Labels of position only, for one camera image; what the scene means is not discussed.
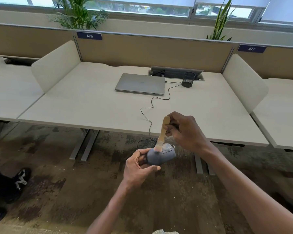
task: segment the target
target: paintbrush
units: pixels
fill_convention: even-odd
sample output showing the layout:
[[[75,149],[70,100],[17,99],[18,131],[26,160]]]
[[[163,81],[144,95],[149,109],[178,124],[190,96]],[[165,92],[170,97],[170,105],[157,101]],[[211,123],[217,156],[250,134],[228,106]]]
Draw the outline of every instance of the paintbrush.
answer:
[[[170,123],[170,117],[165,116],[163,119],[162,130],[160,131],[160,137],[157,139],[157,143],[154,147],[154,151],[162,152],[162,147],[165,142],[166,130],[163,128],[164,125],[168,125]]]

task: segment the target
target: desk leg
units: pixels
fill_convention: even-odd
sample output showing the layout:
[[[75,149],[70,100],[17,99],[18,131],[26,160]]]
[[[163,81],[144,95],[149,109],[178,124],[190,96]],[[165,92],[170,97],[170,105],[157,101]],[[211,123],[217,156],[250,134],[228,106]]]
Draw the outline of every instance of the desk leg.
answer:
[[[81,129],[82,130],[82,137],[77,141],[77,144],[73,150],[73,152],[71,153],[70,155],[70,159],[75,159],[77,154],[78,154],[78,151],[80,150],[80,147],[82,146],[82,143],[84,142],[89,130],[88,129]]]
[[[196,173],[203,174],[201,158],[198,155],[194,154],[194,159],[195,159],[195,165],[196,165]]]
[[[215,172],[214,172],[214,170],[213,170],[213,168],[210,165],[207,164],[207,168],[208,168],[208,173],[210,175],[212,175],[212,176],[215,176],[216,175]]]
[[[96,140],[98,136],[99,130],[91,130],[90,133],[91,133],[91,137],[84,151],[84,154],[82,155],[82,158],[80,159],[81,161],[87,161],[90,150],[92,149],[94,141]]]

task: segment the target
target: desk surface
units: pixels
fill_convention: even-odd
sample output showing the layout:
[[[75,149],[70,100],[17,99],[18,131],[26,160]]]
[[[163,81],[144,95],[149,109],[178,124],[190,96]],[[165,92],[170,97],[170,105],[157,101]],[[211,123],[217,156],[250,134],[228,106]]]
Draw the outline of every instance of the desk surface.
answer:
[[[31,67],[0,64],[0,120],[16,120],[42,95]]]
[[[81,62],[22,116],[20,121],[95,130],[148,134],[150,123],[140,112],[153,96],[115,91],[122,73],[148,74],[149,68]],[[143,109],[159,135],[163,117],[172,111],[193,115],[211,141],[267,145],[268,142],[222,74],[204,72],[204,82],[170,89],[171,99],[153,100]],[[165,84],[168,88],[176,84]]]
[[[268,95],[251,114],[275,148],[293,149],[293,80],[265,80]]]

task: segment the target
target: wooden brush handle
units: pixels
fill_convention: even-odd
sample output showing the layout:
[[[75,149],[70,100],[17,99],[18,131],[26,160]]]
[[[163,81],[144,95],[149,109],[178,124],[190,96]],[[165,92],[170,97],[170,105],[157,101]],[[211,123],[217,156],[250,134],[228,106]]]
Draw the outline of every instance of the wooden brush handle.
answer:
[[[162,124],[162,130],[160,131],[160,137],[158,138],[158,141],[165,141],[165,135],[166,135],[166,130],[163,128],[163,125],[168,125],[170,123],[170,117],[165,116],[163,119],[163,124]]]

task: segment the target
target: silver laptop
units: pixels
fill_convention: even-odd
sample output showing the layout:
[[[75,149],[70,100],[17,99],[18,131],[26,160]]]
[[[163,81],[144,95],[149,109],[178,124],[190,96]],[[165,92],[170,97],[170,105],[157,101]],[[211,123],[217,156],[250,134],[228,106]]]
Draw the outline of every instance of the silver laptop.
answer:
[[[160,76],[123,73],[115,90],[163,95],[165,93],[165,78]]]

